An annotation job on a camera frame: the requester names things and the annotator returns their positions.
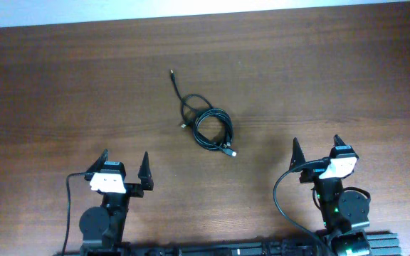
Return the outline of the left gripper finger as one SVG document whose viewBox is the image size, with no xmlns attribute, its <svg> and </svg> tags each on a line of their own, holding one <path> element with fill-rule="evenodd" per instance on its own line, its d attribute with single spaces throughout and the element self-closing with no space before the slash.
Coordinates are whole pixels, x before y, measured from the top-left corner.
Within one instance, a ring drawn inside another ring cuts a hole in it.
<svg viewBox="0 0 410 256">
<path fill-rule="evenodd" d="M 103 168 L 103 165 L 108 160 L 108 150 L 104 149 L 102 154 L 98 157 L 98 159 L 87 169 L 86 173 L 96 173 L 100 172 Z"/>
<path fill-rule="evenodd" d="M 154 181 L 149 167 L 149 154 L 146 151 L 143 156 L 142 164 L 139 169 L 138 178 L 141 181 L 142 189 L 152 191 L 154 188 Z"/>
</svg>

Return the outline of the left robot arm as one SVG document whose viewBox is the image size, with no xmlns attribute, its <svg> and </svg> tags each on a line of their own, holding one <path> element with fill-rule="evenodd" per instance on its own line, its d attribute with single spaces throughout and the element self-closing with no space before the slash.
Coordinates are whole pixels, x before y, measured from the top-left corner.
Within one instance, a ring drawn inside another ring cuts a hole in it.
<svg viewBox="0 0 410 256">
<path fill-rule="evenodd" d="M 102 203 L 87 209 L 80 217 L 83 234 L 81 255 L 130 255 L 130 246 L 122 241 L 131 198 L 141 198 L 154 188 L 149 154 L 144 153 L 137 177 L 138 183 L 126 183 L 125 166 L 109 161 L 108 150 L 85 172 L 90 189 L 102 196 Z"/>
</svg>

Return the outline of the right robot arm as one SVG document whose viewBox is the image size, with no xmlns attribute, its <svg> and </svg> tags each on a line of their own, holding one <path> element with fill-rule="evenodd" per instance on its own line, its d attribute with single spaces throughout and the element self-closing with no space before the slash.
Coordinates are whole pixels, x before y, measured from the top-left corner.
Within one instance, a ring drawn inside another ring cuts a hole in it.
<svg viewBox="0 0 410 256">
<path fill-rule="evenodd" d="M 358 159 L 355 150 L 338 135 L 330 154 L 314 161 L 306 161 L 298 139 L 293 140 L 289 170 L 300 173 L 299 182 L 313 184 L 313 201 L 325 226 L 315 234 L 323 255 L 371 255 L 364 234 L 369 227 L 370 193 L 342 184 L 353 174 Z"/>
</svg>

